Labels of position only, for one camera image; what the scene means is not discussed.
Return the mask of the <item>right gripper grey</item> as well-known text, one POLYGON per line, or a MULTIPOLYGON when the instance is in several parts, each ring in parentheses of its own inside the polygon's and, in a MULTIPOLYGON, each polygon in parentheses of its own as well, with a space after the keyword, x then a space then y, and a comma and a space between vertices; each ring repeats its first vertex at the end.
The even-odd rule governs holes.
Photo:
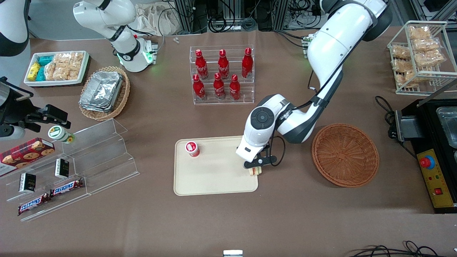
POLYGON ((8 141, 23 138, 25 129, 39 132, 41 130, 40 124, 56 124, 67 130, 71 127, 71 122, 67 120, 67 112, 51 104, 47 104, 41 109, 39 107, 33 107, 33 111, 27 114, 21 121, 22 127, 10 124, 1 125, 0 140, 8 141))

